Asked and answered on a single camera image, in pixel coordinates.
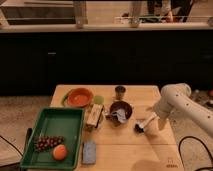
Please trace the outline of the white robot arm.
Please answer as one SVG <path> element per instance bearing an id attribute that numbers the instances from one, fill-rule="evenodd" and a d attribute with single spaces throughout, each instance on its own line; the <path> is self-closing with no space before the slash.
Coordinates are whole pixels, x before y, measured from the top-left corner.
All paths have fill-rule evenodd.
<path id="1" fill-rule="evenodd" d="M 168 84 L 161 88 L 161 98 L 153 110 L 160 119 L 167 119 L 173 109 L 186 114 L 213 138 L 213 111 L 190 99 L 191 88 L 186 83 Z"/>

